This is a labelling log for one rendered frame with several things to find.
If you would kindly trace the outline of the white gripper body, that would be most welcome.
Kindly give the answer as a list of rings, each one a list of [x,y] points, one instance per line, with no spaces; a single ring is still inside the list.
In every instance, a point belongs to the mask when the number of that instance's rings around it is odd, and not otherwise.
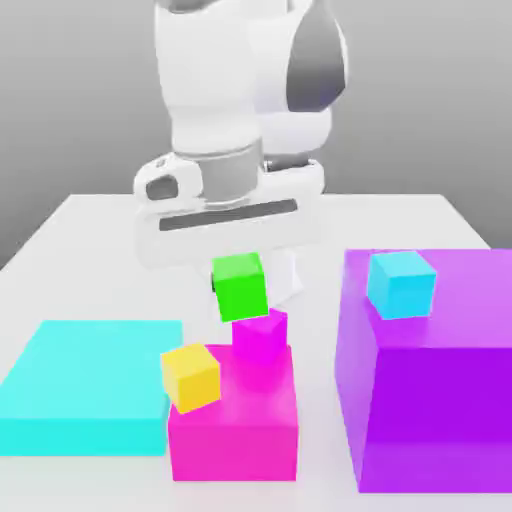
[[[164,268],[302,245],[317,237],[314,210],[324,186],[322,165],[310,161],[260,171],[256,189],[234,201],[146,201],[135,217],[137,256],[148,268]]]

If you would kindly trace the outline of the small green cube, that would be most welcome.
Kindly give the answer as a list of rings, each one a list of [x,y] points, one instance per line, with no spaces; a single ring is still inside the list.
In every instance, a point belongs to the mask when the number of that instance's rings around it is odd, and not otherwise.
[[[213,286],[223,322],[266,316],[266,281],[257,252],[214,258]]]

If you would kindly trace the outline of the small magenta cube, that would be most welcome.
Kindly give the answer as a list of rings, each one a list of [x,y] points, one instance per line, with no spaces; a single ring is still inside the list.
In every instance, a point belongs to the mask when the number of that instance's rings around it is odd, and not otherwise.
[[[270,308],[266,316],[232,323],[237,376],[250,388],[270,388],[286,370],[288,314]]]

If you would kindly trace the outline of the small yellow cube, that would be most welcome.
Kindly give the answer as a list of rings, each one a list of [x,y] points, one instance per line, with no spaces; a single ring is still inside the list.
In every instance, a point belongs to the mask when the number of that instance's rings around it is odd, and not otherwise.
[[[180,414],[221,399],[220,363],[205,345],[184,345],[161,355],[164,389]]]

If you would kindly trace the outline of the small cyan cube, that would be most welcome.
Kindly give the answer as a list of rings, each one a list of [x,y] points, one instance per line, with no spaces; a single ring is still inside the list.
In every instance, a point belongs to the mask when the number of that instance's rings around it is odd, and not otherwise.
[[[383,320],[427,317],[436,280],[436,270],[417,251],[374,253],[366,295]]]

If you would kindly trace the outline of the large cyan box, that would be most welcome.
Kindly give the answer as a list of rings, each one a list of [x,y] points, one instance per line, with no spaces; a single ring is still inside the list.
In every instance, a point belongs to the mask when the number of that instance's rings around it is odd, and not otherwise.
[[[47,320],[0,383],[0,456],[162,456],[176,320]]]

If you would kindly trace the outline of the large pink box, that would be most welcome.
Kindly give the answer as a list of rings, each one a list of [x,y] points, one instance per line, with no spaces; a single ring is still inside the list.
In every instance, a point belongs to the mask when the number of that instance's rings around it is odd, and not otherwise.
[[[210,345],[220,363],[221,399],[180,414],[172,408],[168,441],[175,481],[294,481],[299,424],[293,358],[286,347],[269,364]]]

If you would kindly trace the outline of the large purple box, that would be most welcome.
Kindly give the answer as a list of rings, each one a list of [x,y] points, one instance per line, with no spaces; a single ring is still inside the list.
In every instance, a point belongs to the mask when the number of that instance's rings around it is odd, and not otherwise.
[[[345,253],[334,375],[362,493],[512,493],[512,249],[425,249],[431,313],[383,319]]]

